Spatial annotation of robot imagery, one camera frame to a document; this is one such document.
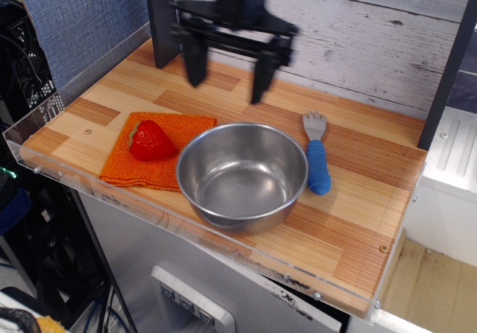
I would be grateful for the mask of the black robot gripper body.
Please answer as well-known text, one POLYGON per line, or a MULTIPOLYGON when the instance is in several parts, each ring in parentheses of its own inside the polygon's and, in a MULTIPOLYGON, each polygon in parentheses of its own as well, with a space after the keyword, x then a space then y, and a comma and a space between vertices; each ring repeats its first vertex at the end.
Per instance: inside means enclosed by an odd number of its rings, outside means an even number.
POLYGON ((281 66, 291 61, 296 25, 271 14, 265 0, 176 0, 179 20, 172 33, 180 40, 194 34, 208 46, 258 57, 269 51, 278 55, 281 66))

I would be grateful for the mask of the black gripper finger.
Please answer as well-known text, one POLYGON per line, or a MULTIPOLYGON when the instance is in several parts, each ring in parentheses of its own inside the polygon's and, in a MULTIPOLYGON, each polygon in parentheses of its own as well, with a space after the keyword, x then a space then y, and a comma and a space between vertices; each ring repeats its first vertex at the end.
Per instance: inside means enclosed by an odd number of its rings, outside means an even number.
POLYGON ((191 33, 183 34, 181 42, 186 73, 190 84, 196 87, 206 78, 209 49, 202 39, 191 33))
POLYGON ((263 93, 268 90, 274 78, 274 73, 279 66, 280 63, 277 54, 269 51, 259 53, 254 67, 252 104, 257 104, 261 101, 263 93))

